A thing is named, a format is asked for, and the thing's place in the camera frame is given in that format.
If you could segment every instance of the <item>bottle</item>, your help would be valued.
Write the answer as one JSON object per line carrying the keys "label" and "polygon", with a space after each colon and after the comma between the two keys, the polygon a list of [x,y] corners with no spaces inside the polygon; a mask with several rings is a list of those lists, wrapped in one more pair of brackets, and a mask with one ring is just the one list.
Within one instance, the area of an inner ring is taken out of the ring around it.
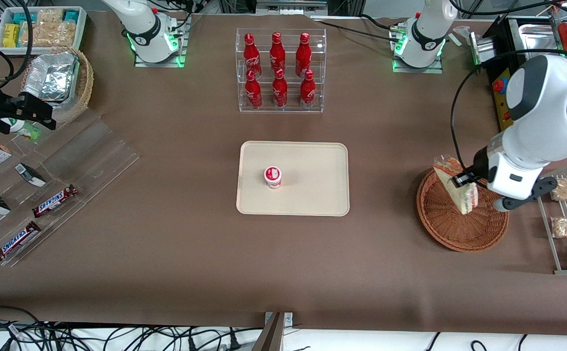
{"label": "bottle", "polygon": [[314,102],[314,91],[316,83],[314,82],[314,71],[308,69],[305,72],[305,79],[301,82],[301,108],[308,110],[312,108]]}
{"label": "bottle", "polygon": [[279,32],[273,33],[273,44],[270,47],[270,68],[273,72],[283,69],[285,73],[285,49],[282,45],[282,35]]}
{"label": "bottle", "polygon": [[244,51],[246,69],[254,71],[255,78],[262,75],[262,67],[260,66],[260,51],[255,46],[253,34],[245,34],[245,51]]}
{"label": "bottle", "polygon": [[273,80],[273,104],[284,107],[288,103],[288,82],[284,78],[284,70],[278,69]]}
{"label": "bottle", "polygon": [[266,186],[271,189],[277,189],[282,184],[282,172],[281,169],[270,166],[264,171],[264,179],[266,180]]}
{"label": "bottle", "polygon": [[248,98],[249,106],[257,110],[262,106],[262,91],[260,90],[260,83],[255,80],[255,72],[246,72],[246,98]]}
{"label": "bottle", "polygon": [[312,62],[312,48],[310,47],[310,34],[301,33],[301,43],[297,49],[297,76],[303,78],[305,70],[310,68]]}
{"label": "bottle", "polygon": [[9,124],[11,133],[22,136],[25,140],[36,140],[41,135],[39,127],[33,126],[25,120],[15,118],[1,118],[1,120]]}

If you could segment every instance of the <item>acrylic display stand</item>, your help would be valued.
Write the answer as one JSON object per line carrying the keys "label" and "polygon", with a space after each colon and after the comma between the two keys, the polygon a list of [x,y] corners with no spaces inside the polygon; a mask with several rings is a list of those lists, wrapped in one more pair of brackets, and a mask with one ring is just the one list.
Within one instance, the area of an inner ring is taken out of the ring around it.
{"label": "acrylic display stand", "polygon": [[[270,68],[270,47],[272,34],[279,32],[282,35],[282,44],[285,49],[285,80],[288,82],[288,104],[285,107],[276,107],[273,103],[273,80],[275,78]],[[314,71],[316,83],[315,97],[312,108],[301,108],[301,82],[303,78],[295,74],[297,62],[296,54],[299,47],[301,33],[310,34],[310,47],[312,48],[312,63],[310,68]],[[253,34],[255,46],[260,51],[262,75],[257,79],[262,91],[262,106],[254,109],[246,98],[246,65],[244,60],[244,36]],[[324,76],[326,74],[326,30],[325,29],[254,29],[239,28],[236,31],[236,76],[238,80],[238,107],[242,112],[257,113],[322,113],[324,109]]]}
{"label": "acrylic display stand", "polygon": [[[40,128],[42,134],[37,140],[14,135],[7,136],[11,138],[7,142],[0,140],[12,153],[0,164],[0,195],[11,209],[7,215],[0,215],[0,248],[31,220],[41,228],[33,240],[0,262],[5,266],[12,267],[39,246],[138,159],[91,109],[68,124],[59,124],[55,131]],[[36,169],[47,184],[36,187],[21,178],[15,170],[20,162]],[[70,184],[77,189],[77,195],[41,218],[34,218],[34,207]]]}

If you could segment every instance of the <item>round woven basket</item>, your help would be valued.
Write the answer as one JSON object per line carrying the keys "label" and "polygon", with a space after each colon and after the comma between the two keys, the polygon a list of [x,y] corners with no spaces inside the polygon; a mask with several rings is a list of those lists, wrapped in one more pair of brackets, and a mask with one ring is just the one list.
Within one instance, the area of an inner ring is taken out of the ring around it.
{"label": "round woven basket", "polygon": [[462,253],[477,253],[493,247],[504,236],[509,213],[493,208],[499,196],[479,187],[478,206],[462,215],[443,184],[430,171],[417,189],[417,213],[426,230],[442,245]]}
{"label": "round woven basket", "polygon": [[[88,62],[87,57],[81,51],[76,50],[72,47],[54,47],[50,49],[49,54],[59,54],[59,53],[72,53],[78,56],[78,60],[80,63],[80,68],[78,71],[78,80],[76,81],[76,104],[72,106],[70,109],[54,109],[52,112],[52,118],[59,123],[67,123],[74,118],[81,115],[88,106],[88,102],[91,98],[91,93],[93,91],[93,69],[91,64]],[[30,73],[30,65],[26,68],[26,71],[23,73],[23,80],[21,81],[21,90],[23,91],[23,87],[28,79],[28,73]]]}

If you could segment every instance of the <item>red bottle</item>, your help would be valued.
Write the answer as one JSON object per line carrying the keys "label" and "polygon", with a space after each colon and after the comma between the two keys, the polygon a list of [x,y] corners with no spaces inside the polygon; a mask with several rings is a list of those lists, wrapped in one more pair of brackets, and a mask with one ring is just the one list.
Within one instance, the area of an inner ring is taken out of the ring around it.
{"label": "red bottle", "polygon": [[260,90],[260,83],[255,80],[254,71],[246,71],[246,98],[250,107],[254,110],[262,105],[262,91]]}
{"label": "red bottle", "polygon": [[284,107],[288,103],[288,82],[284,79],[284,70],[275,71],[273,80],[273,103],[277,107]]}
{"label": "red bottle", "polygon": [[282,45],[282,35],[279,32],[273,33],[273,44],[270,47],[270,67],[273,72],[283,69],[285,72],[285,49]]}
{"label": "red bottle", "polygon": [[245,34],[245,51],[244,51],[246,69],[254,71],[255,78],[262,75],[262,67],[260,66],[260,51],[255,46],[253,34]]}
{"label": "red bottle", "polygon": [[308,69],[305,72],[305,79],[301,82],[301,108],[308,110],[312,108],[314,102],[314,91],[316,83],[314,82],[314,71]]}
{"label": "red bottle", "polygon": [[303,78],[305,70],[310,68],[312,62],[312,48],[310,48],[310,34],[301,33],[301,43],[297,49],[297,76]]}

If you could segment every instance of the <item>red button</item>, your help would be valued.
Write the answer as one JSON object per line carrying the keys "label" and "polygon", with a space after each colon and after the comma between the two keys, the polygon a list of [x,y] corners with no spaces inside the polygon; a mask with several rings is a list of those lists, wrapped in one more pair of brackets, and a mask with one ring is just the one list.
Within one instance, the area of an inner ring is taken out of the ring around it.
{"label": "red button", "polygon": [[496,80],[493,82],[493,91],[499,93],[504,89],[504,82],[502,80]]}

